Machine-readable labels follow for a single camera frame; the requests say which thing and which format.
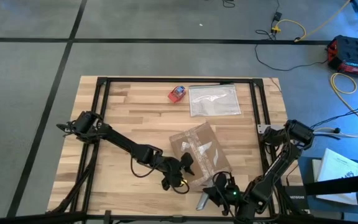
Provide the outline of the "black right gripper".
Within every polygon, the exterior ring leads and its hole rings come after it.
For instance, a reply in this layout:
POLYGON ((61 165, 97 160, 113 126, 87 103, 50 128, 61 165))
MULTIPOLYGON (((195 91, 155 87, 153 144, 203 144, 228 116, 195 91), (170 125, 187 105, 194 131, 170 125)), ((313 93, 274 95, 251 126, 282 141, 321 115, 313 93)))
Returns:
POLYGON ((243 192, 239 190, 236 184, 227 184, 224 172, 218 172, 213 176, 212 190, 212 194, 207 193, 209 195, 208 201, 213 202, 217 207, 222 205, 222 215, 231 213, 231 205, 234 206, 234 213, 236 213, 239 205, 246 202, 242 198, 243 192))

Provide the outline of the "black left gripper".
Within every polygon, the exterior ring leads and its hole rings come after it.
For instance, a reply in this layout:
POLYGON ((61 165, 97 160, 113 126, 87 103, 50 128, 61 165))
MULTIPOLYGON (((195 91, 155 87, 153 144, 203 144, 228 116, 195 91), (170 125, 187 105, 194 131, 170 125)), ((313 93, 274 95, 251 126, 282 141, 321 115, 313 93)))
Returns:
POLYGON ((161 173, 164 178, 161 181, 162 188, 168 190, 170 187, 177 188, 182 186, 183 175, 181 169, 194 175, 191 165, 194 160, 189 152, 182 155, 181 161, 174 157, 164 157, 161 163, 161 173))

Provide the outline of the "grey utility knife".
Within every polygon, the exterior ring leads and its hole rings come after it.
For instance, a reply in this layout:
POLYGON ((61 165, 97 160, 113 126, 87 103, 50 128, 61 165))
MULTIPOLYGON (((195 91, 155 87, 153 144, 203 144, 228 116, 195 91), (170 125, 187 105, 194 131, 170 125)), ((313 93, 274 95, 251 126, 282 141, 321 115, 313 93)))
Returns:
POLYGON ((208 200, 209 200, 209 195, 206 192, 202 191, 201 197, 200 197, 198 204, 196 206, 196 210, 197 211, 203 210, 205 208, 208 200))

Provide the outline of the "brown taped cardboard box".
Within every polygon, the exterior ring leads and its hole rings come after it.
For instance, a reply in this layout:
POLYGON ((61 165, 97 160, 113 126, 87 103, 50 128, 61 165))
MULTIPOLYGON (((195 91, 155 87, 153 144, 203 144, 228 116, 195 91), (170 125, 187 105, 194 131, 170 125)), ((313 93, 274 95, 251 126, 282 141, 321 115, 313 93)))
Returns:
POLYGON ((193 159, 190 166, 193 174, 184 175, 191 191, 200 192, 208 186, 214 174, 231 171, 223 148, 209 123, 170 136, 170 143, 176 157, 182 157, 187 152, 193 159))

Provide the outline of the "clear plastic zip pouch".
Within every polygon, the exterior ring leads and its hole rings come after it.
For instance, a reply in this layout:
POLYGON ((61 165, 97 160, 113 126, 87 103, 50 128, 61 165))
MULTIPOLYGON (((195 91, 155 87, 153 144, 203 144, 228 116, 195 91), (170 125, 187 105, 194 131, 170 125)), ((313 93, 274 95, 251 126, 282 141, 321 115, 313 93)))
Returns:
POLYGON ((188 94, 191 117, 242 113, 234 84, 190 86, 188 94))

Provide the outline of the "black Netgear box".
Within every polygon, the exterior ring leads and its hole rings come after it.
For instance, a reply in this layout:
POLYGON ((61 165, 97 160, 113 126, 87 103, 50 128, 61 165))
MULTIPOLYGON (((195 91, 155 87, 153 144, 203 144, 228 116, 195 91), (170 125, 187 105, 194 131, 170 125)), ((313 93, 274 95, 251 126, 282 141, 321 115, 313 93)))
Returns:
POLYGON ((286 193, 292 202, 301 210, 308 210, 308 197, 303 186, 285 186, 286 193))

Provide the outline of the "dark blue side table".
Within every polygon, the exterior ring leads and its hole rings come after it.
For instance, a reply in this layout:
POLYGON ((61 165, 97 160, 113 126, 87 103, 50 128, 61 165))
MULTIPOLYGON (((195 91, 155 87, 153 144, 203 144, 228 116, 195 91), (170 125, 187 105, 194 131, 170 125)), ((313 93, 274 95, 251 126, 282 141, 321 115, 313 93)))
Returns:
MULTIPOLYGON (((313 146, 302 154, 298 162, 302 181, 305 184, 313 182, 312 160, 322 158, 327 148, 358 162, 358 138, 335 140, 318 136, 314 139, 313 146)), ((311 214, 318 218, 358 222, 358 204, 346 205, 316 198, 314 195, 308 196, 307 201, 311 214)))

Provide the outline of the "white book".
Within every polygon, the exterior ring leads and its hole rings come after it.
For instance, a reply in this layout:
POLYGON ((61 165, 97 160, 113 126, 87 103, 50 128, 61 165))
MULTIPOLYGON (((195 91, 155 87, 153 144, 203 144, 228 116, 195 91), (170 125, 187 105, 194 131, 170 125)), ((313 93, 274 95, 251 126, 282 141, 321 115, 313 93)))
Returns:
MULTIPOLYGON (((322 159, 312 160, 313 179, 315 182, 358 176, 358 162, 344 157, 328 148, 322 159)), ((317 195, 316 198, 358 205, 356 193, 317 195)))

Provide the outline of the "red and black tool case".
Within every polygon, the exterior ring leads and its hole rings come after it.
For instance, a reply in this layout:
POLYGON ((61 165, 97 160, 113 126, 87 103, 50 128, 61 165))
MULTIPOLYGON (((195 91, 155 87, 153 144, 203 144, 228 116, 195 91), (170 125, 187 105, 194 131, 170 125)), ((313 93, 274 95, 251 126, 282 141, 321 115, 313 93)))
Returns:
POLYGON ((358 38, 338 35, 327 45, 327 51, 331 69, 358 76, 358 38))

